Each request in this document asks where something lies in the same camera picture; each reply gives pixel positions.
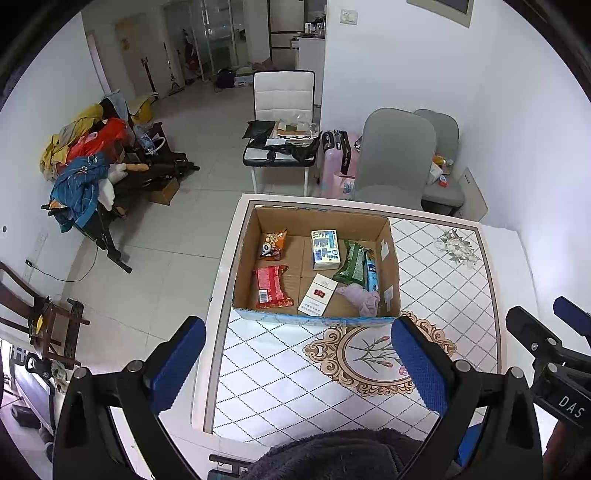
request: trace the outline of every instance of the electrical outlet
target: electrical outlet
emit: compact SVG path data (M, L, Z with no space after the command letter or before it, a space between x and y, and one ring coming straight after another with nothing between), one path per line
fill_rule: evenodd
M357 25L357 10L341 10L340 22L346 25Z
M39 232L39 235L37 235L37 239L33 245L33 251L31 251L30 255L27 257L27 260L29 260L29 262L31 262L33 265L37 265L37 261L41 256L41 250L43 249L43 245L45 245L47 236L48 233L45 230L42 230ZM24 281L29 283L31 281L31 277L33 276L33 267L25 264L25 270L22 276Z

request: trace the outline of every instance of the yellow clothing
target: yellow clothing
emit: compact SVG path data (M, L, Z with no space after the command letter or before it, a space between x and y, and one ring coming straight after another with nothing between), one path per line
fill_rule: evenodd
M60 130L57 135L52 135L49 145L41 155L39 167L47 179L57 177L57 164L66 163L70 146L88 132L91 127L103 117L103 108L98 105L91 105L81 111L74 121Z

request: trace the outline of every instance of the plastic bag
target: plastic bag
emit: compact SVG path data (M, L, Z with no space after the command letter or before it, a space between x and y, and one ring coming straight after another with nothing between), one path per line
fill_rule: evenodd
M362 247L358 243L349 242L348 240L345 240L345 246L347 247L345 263L333 275L333 280L344 283L345 285L357 283L364 287L363 261L365 259L365 252L369 248Z
M257 309L291 307L294 304L281 289L281 275L287 268L287 265L273 265L255 270L259 298Z
M153 155L155 152L155 145L145 130L140 125L134 125L134 134L135 139L139 142L142 148L150 155Z
M286 236L287 230L277 233L266 233L259 258L261 260L281 260L281 252L283 251Z
M126 140L127 137L126 123L120 118L109 118L105 126L98 132L92 132L79 138L76 145L68 152L66 164L76 157L89 157L98 152L105 153L107 160L113 163L116 160L113 144L116 141Z
M443 173L443 170L435 164L435 162L431 162L431 170L429 171L429 177L427 179L427 185L431 185L437 181L439 175Z

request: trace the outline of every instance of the light switch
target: light switch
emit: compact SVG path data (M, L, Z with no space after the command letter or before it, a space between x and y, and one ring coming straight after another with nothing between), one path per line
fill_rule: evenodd
M340 22L347 25L357 25L357 10L341 10Z

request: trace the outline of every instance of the blue jacket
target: blue jacket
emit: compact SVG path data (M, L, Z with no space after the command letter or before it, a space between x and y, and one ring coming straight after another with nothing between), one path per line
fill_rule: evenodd
M95 212L99 198L99 180L105 179L109 164L102 152L90 157L77 157L56 178L50 201L57 200L70 208L69 213L55 215L62 232L74 223L83 228Z

